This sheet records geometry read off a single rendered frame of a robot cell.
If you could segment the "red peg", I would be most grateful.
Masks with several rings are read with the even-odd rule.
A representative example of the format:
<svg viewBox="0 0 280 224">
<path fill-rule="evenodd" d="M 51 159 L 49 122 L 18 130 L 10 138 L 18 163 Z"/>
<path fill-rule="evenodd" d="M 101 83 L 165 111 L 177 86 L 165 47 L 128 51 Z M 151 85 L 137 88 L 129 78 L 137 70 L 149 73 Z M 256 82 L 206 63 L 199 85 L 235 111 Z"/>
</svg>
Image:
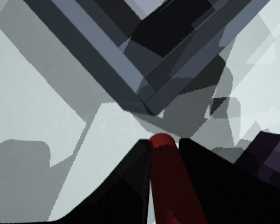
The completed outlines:
<svg viewBox="0 0 280 224">
<path fill-rule="evenodd" d="M 156 224 L 207 224 L 187 169 L 169 133 L 149 138 L 151 197 Z"/>
</svg>

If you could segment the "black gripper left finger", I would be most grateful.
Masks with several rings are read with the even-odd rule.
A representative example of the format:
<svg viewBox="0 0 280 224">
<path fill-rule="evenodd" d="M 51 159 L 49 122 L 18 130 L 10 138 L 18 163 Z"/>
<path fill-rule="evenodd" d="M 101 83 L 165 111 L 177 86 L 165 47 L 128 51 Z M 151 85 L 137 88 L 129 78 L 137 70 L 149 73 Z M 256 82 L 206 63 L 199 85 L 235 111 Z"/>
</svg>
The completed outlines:
<svg viewBox="0 0 280 224">
<path fill-rule="evenodd" d="M 51 222 L 0 224 L 146 224 L 150 174 L 149 138 L 140 138 L 95 192 L 69 214 Z"/>
</svg>

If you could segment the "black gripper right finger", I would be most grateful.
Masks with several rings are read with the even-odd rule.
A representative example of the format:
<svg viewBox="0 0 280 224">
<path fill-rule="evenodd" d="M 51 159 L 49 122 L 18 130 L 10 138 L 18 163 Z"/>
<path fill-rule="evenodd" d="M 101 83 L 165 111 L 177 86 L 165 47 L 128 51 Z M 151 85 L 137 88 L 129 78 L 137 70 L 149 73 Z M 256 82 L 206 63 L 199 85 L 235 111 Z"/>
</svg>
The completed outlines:
<svg viewBox="0 0 280 224">
<path fill-rule="evenodd" d="M 190 138 L 180 138 L 177 149 L 207 224 L 280 224 L 280 188 Z"/>
</svg>

